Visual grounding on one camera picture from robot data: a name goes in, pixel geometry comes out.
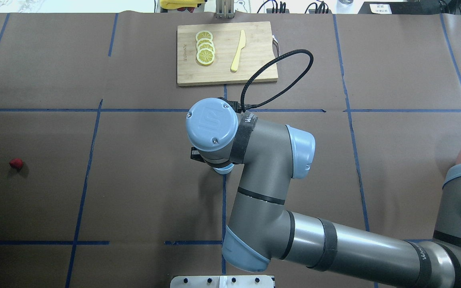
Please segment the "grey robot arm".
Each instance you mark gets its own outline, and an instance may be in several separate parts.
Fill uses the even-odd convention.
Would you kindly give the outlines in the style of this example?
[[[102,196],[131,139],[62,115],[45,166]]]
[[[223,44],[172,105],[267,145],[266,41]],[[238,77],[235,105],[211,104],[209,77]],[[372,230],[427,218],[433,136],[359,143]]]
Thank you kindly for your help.
[[[285,208],[291,179],[311,168],[311,133],[214,97],[196,102],[185,126],[197,160],[244,166],[222,243],[229,264],[263,272],[275,258],[400,288],[461,288],[461,164],[447,172],[432,240],[414,243]]]

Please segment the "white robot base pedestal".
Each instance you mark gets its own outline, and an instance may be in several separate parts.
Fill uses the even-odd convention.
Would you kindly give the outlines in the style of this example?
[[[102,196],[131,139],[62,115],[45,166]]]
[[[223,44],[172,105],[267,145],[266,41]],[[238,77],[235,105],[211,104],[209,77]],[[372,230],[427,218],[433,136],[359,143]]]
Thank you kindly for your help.
[[[203,275],[176,276],[170,288],[275,288],[274,276],[269,275]]]

